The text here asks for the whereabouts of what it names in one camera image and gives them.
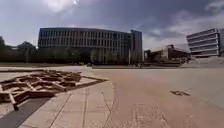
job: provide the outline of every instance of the tree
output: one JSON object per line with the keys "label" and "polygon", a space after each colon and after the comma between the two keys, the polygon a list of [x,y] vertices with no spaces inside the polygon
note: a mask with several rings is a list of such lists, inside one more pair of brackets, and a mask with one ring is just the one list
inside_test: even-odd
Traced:
{"label": "tree", "polygon": [[0,49],[2,50],[4,48],[5,48],[5,41],[4,41],[3,37],[0,36]]}
{"label": "tree", "polygon": [[112,59],[112,53],[110,51],[108,51],[106,53],[106,63],[108,64],[108,63],[111,63],[112,61],[113,61],[113,59]]}
{"label": "tree", "polygon": [[72,49],[71,51],[71,60],[72,62],[79,62],[81,56],[80,56],[80,51],[77,49]]}
{"label": "tree", "polygon": [[99,52],[96,49],[93,49],[91,51],[91,62],[96,64],[98,62]]}
{"label": "tree", "polygon": [[28,63],[31,58],[34,59],[32,55],[36,53],[36,47],[33,46],[31,43],[24,41],[22,44],[18,45],[17,48],[21,61]]}
{"label": "tree", "polygon": [[3,56],[5,48],[5,41],[2,36],[0,36],[0,60],[2,61],[5,57]]}

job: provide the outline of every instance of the paving tile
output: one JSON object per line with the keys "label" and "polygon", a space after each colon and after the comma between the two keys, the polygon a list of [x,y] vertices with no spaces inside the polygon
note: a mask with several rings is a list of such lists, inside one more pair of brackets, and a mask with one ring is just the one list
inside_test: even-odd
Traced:
{"label": "paving tile", "polygon": [[61,112],[51,128],[82,128],[83,113]]}
{"label": "paving tile", "polygon": [[46,111],[37,110],[33,115],[31,115],[20,128],[24,126],[30,126],[30,128],[48,128],[53,123],[55,117],[57,116],[56,111]]}
{"label": "paving tile", "polygon": [[66,102],[66,99],[64,99],[64,100],[50,99],[43,106],[41,106],[40,109],[41,110],[59,111],[63,107],[65,102]]}
{"label": "paving tile", "polygon": [[103,128],[109,116],[109,111],[87,112],[85,128]]}
{"label": "paving tile", "polygon": [[53,100],[64,100],[67,99],[71,94],[68,92],[58,93],[55,97],[51,98]]}
{"label": "paving tile", "polygon": [[82,112],[84,110],[84,101],[68,101],[63,107],[65,112]]}
{"label": "paving tile", "polygon": [[85,101],[86,92],[74,92],[70,98],[68,99],[68,102],[84,102]]}
{"label": "paving tile", "polygon": [[112,109],[112,107],[113,107],[113,103],[114,103],[114,100],[106,100],[106,103],[107,103],[107,107],[109,107],[108,109]]}

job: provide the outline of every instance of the blue sky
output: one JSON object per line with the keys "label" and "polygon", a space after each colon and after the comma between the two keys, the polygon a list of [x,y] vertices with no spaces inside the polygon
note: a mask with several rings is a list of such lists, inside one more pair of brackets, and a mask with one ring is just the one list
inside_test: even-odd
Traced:
{"label": "blue sky", "polygon": [[136,29],[144,49],[185,48],[187,34],[224,28],[224,0],[0,0],[0,35],[7,44],[37,45],[41,27]]}

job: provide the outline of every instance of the ground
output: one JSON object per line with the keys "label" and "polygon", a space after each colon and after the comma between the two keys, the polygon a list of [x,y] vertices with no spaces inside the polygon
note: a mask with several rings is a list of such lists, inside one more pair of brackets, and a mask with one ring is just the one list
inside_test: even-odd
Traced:
{"label": "ground", "polygon": [[[83,120],[80,121],[82,122],[80,127],[224,127],[224,87],[222,85],[224,83],[224,69],[222,68],[90,69],[87,67],[67,66],[48,67],[47,69],[82,71],[85,75],[107,78],[113,84],[113,88],[110,87],[110,90],[114,92],[114,100],[113,102],[110,101],[112,107],[108,107],[108,114],[91,114],[90,116],[86,114],[85,116],[88,117],[88,121],[84,122],[86,123],[85,125],[83,125]],[[94,85],[91,88],[93,90],[102,90],[103,87],[104,90],[104,87],[110,85],[101,83],[101,86]],[[171,91],[184,91],[190,94],[190,96],[174,95]],[[102,93],[102,91],[94,91],[94,93],[96,92],[98,92],[97,95]],[[33,115],[24,121],[23,124],[31,120]],[[69,121],[74,122],[79,119],[77,116],[74,117],[72,113],[66,117],[68,119],[63,120],[59,116],[56,119],[55,125],[50,126],[53,127],[58,125],[58,122],[65,123],[68,121],[66,122],[67,126],[74,127],[72,124],[69,125]]]}

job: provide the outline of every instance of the cloud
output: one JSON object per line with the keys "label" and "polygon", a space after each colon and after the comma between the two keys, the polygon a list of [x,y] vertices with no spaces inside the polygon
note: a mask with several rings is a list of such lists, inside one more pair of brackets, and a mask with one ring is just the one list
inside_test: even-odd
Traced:
{"label": "cloud", "polygon": [[61,12],[66,8],[77,6],[79,0],[41,0],[53,12]]}
{"label": "cloud", "polygon": [[160,29],[153,29],[151,32],[155,35],[161,35],[161,30]]}
{"label": "cloud", "polygon": [[187,44],[186,35],[203,31],[211,28],[224,28],[224,1],[213,1],[205,7],[206,12],[214,12],[209,16],[195,16],[190,12],[183,10],[176,13],[171,18],[172,24],[165,28],[156,28],[152,30],[155,34],[176,33],[177,36],[158,38],[152,35],[144,35],[144,47],[156,48],[167,44]]}
{"label": "cloud", "polygon": [[219,13],[223,10],[224,0],[215,0],[208,4],[205,9],[208,11],[212,11],[213,13]]}

